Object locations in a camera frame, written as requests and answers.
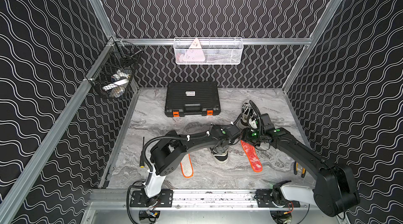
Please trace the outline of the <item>red patterned insole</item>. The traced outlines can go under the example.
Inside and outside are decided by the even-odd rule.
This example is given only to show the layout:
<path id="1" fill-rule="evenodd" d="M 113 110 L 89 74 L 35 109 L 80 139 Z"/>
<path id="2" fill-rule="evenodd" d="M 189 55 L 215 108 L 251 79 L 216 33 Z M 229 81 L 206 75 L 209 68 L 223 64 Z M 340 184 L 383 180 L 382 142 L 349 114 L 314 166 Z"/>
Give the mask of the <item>red patterned insole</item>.
<path id="1" fill-rule="evenodd" d="M 263 167 L 259 157 L 256 154 L 255 147 L 245 141 L 241 141 L 241 147 L 248 158 L 252 170 L 256 173 L 262 172 Z"/>

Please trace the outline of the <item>white insole orange edge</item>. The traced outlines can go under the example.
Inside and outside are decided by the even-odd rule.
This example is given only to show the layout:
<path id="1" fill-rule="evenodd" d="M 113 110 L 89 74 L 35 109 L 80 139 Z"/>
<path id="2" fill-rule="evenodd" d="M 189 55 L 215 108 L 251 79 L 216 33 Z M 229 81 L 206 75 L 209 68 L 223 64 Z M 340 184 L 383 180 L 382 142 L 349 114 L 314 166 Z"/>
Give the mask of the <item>white insole orange edge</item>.
<path id="1" fill-rule="evenodd" d="M 190 154 L 186 154 L 184 158 L 182 159 L 181 163 L 181 171 L 182 174 L 185 178 L 191 178 L 193 177 L 194 170 L 193 170 L 193 165 L 191 161 Z"/>

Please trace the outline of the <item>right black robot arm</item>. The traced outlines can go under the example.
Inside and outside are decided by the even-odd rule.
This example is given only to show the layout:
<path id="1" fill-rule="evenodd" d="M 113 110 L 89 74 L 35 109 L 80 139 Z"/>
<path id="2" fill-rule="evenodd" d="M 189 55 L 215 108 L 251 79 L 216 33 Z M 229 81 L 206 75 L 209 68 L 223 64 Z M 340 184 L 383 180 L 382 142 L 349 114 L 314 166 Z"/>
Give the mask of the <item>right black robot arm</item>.
<path id="1" fill-rule="evenodd" d="M 360 204 L 356 179 L 352 169 L 327 161 L 283 127 L 276 128 L 268 114 L 262 114 L 253 101 L 246 101 L 241 109 L 241 122 L 246 127 L 244 142 L 254 147 L 262 143 L 287 154 L 315 179 L 313 187 L 277 183 L 272 188 L 271 199 L 277 206 L 298 201 L 316 205 L 324 214 L 334 217 Z"/>

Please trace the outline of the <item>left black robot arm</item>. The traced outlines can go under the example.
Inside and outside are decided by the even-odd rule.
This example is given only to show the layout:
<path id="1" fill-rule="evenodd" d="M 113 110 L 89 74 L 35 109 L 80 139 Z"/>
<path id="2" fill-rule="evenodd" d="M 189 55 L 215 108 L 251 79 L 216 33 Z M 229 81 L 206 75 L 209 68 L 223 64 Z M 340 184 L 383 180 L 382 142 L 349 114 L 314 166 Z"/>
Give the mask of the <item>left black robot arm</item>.
<path id="1" fill-rule="evenodd" d="M 229 146 L 236 143 L 241 129 L 236 124 L 211 124 L 205 132 L 179 135 L 175 130 L 164 136 L 155 137 L 144 144 L 140 165 L 147 165 L 147 180 L 140 185 L 131 185 L 127 192 L 127 206 L 134 188 L 138 188 L 147 199 L 155 202 L 160 194 L 165 177 L 172 173 L 189 153 L 208 148 L 217 164 L 228 161 Z"/>

